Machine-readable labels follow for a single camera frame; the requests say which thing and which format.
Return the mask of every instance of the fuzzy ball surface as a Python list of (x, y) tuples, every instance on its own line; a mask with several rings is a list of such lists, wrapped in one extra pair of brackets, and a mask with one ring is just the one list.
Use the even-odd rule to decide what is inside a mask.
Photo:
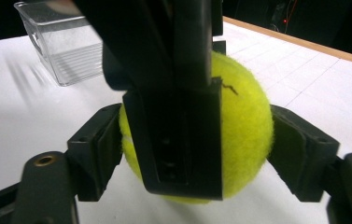
[[(222, 79), (222, 193), (224, 198), (229, 198), (254, 179), (265, 162), (273, 143), (274, 123), (268, 98), (243, 65), (213, 52), (212, 76)], [(120, 110), (120, 130), (126, 160), (141, 179), (124, 106)], [(165, 198), (182, 203), (209, 202), (173, 196)]]

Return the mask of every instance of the clear plastic container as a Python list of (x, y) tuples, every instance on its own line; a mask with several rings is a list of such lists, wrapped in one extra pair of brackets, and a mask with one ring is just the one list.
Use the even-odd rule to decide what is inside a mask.
[(100, 36), (75, 6), (59, 9), (52, 3), (14, 5), (40, 61), (60, 86), (102, 75)]

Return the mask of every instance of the white table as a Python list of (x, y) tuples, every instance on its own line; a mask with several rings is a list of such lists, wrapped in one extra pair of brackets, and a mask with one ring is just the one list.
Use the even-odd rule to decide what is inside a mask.
[[(291, 109), (352, 152), (352, 63), (224, 25), (228, 54), (256, 75), (272, 104)], [(98, 109), (121, 102), (102, 76), (69, 87), (48, 78), (28, 37), (0, 41), (0, 189), (20, 181), (36, 154), (66, 141)], [(321, 203), (300, 203), (270, 163), (235, 197), (208, 205), (149, 194), (122, 159), (99, 203), (78, 203), (81, 223), (327, 223)]]

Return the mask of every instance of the white tabletop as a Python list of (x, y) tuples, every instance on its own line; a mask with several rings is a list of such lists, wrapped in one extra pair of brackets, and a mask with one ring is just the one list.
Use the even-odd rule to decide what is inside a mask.
[[(352, 152), (352, 63), (229, 23), (228, 54), (256, 75), (271, 103), (291, 109)], [(121, 102), (103, 76), (69, 87), (49, 78), (27, 36), (0, 41), (0, 189), (36, 154), (66, 141), (101, 107)], [(81, 223), (327, 223), (328, 195), (300, 203), (270, 163), (224, 202), (190, 205), (149, 194), (124, 159), (99, 203), (78, 203)]]

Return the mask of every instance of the yellow tennis ball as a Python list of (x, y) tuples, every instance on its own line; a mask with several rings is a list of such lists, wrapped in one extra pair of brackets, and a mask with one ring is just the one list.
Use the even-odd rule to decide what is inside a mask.
[[(258, 81), (235, 60), (212, 53), (212, 76), (222, 79), (221, 141), (223, 197), (235, 195), (258, 173), (268, 156), (274, 135), (269, 101)], [(120, 109), (122, 147), (127, 162), (141, 179), (124, 107)], [(182, 203), (208, 200), (165, 196)]]

